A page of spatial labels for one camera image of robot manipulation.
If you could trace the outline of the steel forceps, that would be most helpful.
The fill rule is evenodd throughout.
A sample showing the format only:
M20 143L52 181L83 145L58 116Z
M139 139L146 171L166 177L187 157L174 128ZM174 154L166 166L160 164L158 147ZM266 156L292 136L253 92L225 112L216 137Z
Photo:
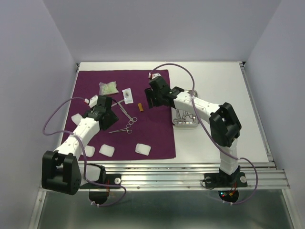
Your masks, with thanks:
M131 134L132 130L130 129L129 126L126 126L125 128L122 128L122 129L119 129L119 130L110 131L109 134L117 133L117 132L126 132L127 134Z
M190 114L189 117L190 117L192 125L197 125L198 124L196 115Z
M181 121L180 111L178 109L174 109L173 111L173 124L177 125Z

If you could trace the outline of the curved forceps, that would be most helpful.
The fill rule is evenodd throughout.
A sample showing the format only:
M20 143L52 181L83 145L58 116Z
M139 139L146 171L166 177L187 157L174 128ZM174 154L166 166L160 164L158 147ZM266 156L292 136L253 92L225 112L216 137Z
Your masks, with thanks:
M181 115L181 124L183 125L188 125L190 123L190 113L187 111L181 110L182 115Z

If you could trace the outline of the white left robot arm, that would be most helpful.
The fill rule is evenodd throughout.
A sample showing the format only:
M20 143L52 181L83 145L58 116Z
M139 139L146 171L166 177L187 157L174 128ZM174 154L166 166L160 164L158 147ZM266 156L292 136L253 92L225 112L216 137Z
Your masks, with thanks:
M85 147L100 131L107 130L118 121L112 111L112 98L97 95L84 100L90 107L85 112L73 132L53 151L46 151L42 157L41 185L44 189L74 195L86 182L78 165L80 156L86 159Z

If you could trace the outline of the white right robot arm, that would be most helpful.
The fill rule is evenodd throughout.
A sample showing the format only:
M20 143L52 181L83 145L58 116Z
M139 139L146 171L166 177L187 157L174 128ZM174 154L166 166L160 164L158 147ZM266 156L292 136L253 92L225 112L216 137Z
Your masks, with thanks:
M150 108L164 105L183 110L195 115L198 122L209 124L210 130L206 133L220 151L220 168L218 173L206 176L208 187L229 187L237 182L240 172L237 139L242 126L232 105L213 104L182 88L170 88L161 76L150 77L149 85L145 95Z

